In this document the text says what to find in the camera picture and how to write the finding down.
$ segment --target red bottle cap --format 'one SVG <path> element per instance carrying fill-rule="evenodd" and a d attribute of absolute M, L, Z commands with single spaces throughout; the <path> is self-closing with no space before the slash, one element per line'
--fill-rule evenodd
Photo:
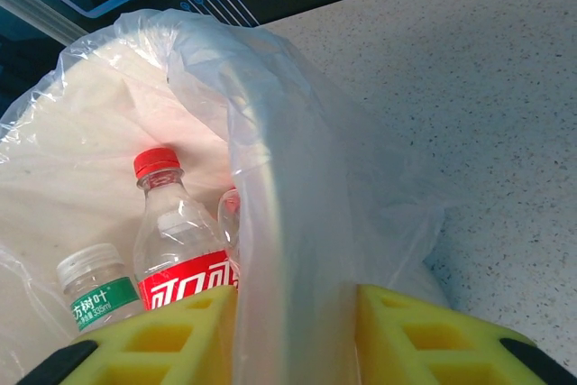
<path fill-rule="evenodd" d="M 170 168 L 180 168 L 179 157 L 170 148 L 149 149 L 134 159 L 134 173 L 137 179 L 153 171 Z"/>

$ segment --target green label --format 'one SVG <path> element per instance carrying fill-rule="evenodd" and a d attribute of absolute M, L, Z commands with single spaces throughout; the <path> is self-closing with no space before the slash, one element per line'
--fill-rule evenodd
<path fill-rule="evenodd" d="M 82 331 L 99 318 L 138 299 L 130 279 L 122 277 L 89 291 L 74 301 L 70 309 Z"/>

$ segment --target yellow foam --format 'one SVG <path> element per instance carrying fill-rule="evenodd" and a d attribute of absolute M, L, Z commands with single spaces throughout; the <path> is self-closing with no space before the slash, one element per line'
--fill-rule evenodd
<path fill-rule="evenodd" d="M 222 286 L 83 335 L 98 348 L 64 385 L 228 385 L 236 290 Z M 499 342 L 507 328 L 375 286 L 360 286 L 363 385 L 543 385 Z"/>
<path fill-rule="evenodd" d="M 499 342 L 521 334 L 376 286 L 360 286 L 363 385 L 543 385 Z"/>

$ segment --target plastic bag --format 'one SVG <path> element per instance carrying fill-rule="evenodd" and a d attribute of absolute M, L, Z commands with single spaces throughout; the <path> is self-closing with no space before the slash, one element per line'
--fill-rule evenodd
<path fill-rule="evenodd" d="M 147 147 L 175 148 L 213 213 L 240 193 L 236 384 L 355 383 L 354 284 L 390 285 L 421 262 L 452 204 L 450 184 L 290 43 L 185 12 L 126 14 L 73 43 L 0 124 L 13 376 L 75 334 L 60 260 L 110 242 L 132 266 L 132 160 Z M 45 353 L 31 357 L 36 338 Z"/>

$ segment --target speckled countertop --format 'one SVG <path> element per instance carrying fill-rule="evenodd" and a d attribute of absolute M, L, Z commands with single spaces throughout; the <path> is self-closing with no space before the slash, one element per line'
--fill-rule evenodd
<path fill-rule="evenodd" d="M 269 24 L 466 192 L 452 305 L 577 373 L 577 0 L 346 0 Z"/>

